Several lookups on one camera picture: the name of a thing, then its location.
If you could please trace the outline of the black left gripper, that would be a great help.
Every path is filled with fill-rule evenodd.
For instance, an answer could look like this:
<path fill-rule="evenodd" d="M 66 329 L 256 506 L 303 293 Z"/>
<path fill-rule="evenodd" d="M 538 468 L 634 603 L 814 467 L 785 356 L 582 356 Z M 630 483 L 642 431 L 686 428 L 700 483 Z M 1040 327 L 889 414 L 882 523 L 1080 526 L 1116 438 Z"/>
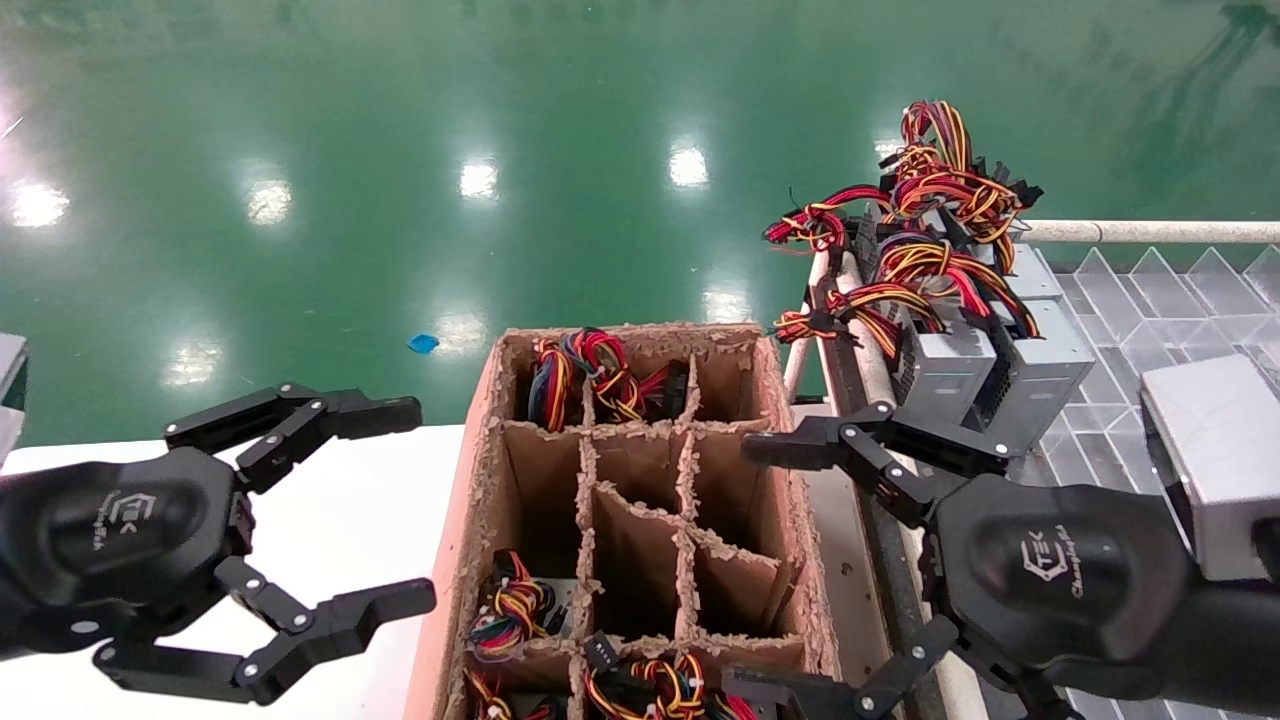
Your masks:
<path fill-rule="evenodd" d="M 115 639 L 93 665 L 124 691 L 274 703 L 311 669 L 364 653 L 380 626 L 431 612 L 436 594 L 415 578 L 306 609 L 232 557 L 250 552 L 253 533 L 241 484 L 261 495 L 329 439 L 421 425 L 412 396 L 284 383 L 172 421 L 164 438 L 177 450 L 160 457 L 4 477 L 3 657 Z M 211 456 L 244 442 L 237 471 Z M 123 641 L 174 635 L 225 591 L 275 630 L 262 648 L 237 656 Z"/>

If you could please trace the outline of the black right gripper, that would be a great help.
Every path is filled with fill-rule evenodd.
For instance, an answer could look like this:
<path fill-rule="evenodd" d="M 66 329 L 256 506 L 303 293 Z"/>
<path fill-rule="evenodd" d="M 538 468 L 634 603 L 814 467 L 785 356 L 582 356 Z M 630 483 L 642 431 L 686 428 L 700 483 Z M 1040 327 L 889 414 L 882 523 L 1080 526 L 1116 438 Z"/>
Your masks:
<path fill-rule="evenodd" d="M 1098 696 L 1153 696 L 1164 684 L 1160 646 L 1201 574 L 1158 496 L 1006 480 L 1002 445 L 884 402 L 749 433 L 741 456 L 764 468 L 840 469 L 911 529 L 934 512 L 945 607 L 979 667 L 998 679 L 1042 676 Z M 908 459 L 968 483 L 948 495 Z M 957 626 L 936 616 L 860 687 L 744 665 L 724 667 L 721 687 L 797 719 L 887 719 L 959 646 Z"/>

